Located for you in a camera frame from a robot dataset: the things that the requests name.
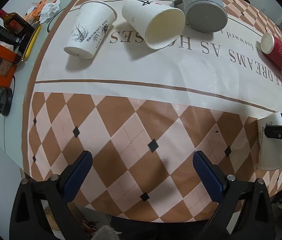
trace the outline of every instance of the brown liquor bottle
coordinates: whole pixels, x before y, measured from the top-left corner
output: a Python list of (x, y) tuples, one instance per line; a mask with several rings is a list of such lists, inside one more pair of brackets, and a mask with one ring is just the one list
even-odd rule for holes
[(20, 38), (22, 38), (25, 33), (34, 32), (34, 28), (15, 12), (7, 13), (4, 10), (0, 10), (0, 18), (3, 20), (4, 27)]

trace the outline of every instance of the cup bottom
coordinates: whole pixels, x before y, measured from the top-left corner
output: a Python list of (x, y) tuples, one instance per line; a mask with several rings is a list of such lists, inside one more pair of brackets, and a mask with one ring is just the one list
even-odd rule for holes
[(182, 33), (185, 26), (183, 11), (170, 8), (152, 19), (145, 33), (145, 43), (151, 49), (162, 49)]
[(80, 57), (80, 58), (85, 58), (85, 59), (91, 59), (94, 56), (90, 52), (84, 49), (76, 48), (76, 47), (65, 47), (64, 51), (67, 54), (70, 54), (74, 57)]

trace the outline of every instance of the screw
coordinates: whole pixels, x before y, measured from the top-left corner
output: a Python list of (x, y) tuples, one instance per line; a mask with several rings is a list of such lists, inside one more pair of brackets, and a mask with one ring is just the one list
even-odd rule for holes
[(257, 179), (257, 182), (259, 183), (259, 184), (264, 184), (264, 180), (263, 179), (261, 179), (261, 178), (259, 178), (259, 179)]
[(228, 178), (228, 180), (230, 180), (230, 181), (234, 181), (234, 180), (235, 180), (235, 176), (232, 175), (232, 174), (229, 174), (229, 175), (227, 176), (227, 178)]
[(59, 178), (59, 176), (57, 174), (53, 174), (53, 175), (51, 175), (50, 180), (56, 181), (58, 178)]
[(25, 184), (27, 184), (27, 183), (28, 183), (28, 179), (22, 179), (22, 180), (21, 180), (21, 184), (22, 184), (22, 185), (25, 185)]

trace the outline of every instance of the orange box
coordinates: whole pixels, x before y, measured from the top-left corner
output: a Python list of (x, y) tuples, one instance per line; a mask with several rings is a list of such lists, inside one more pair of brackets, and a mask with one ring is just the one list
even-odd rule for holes
[(10, 87), (15, 65), (21, 57), (0, 45), (0, 87)]

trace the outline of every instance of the white paper cup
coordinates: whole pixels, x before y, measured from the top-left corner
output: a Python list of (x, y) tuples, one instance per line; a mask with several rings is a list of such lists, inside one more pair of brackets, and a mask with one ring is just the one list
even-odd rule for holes
[(151, 0), (128, 0), (123, 18), (151, 49), (161, 49), (174, 42), (185, 26), (182, 10)]
[(64, 51), (75, 57), (93, 58), (116, 19), (116, 11), (107, 3), (93, 0), (83, 3)]
[(263, 171), (274, 171), (282, 168), (282, 140), (268, 138), (264, 128), (268, 125), (282, 125), (280, 112), (270, 114), (257, 120), (259, 131), (259, 163), (258, 168)]

